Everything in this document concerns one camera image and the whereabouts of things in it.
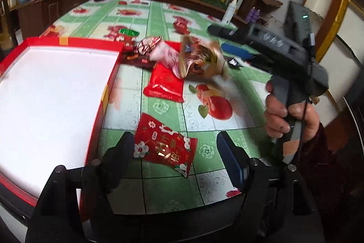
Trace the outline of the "person's right hand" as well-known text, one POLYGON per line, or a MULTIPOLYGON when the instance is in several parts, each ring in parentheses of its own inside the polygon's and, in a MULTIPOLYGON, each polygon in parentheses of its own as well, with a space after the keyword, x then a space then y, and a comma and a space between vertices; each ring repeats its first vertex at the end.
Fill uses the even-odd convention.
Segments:
POLYGON ((265 130, 271 138, 281 138, 290 132, 291 128, 285 118, 288 115, 302 120, 305 112, 305 128, 302 133, 302 142, 306 143, 314 138, 320 127, 320 118, 312 104, 293 104, 288 108, 273 95, 273 84, 269 81, 266 90, 270 94, 266 97, 265 130))

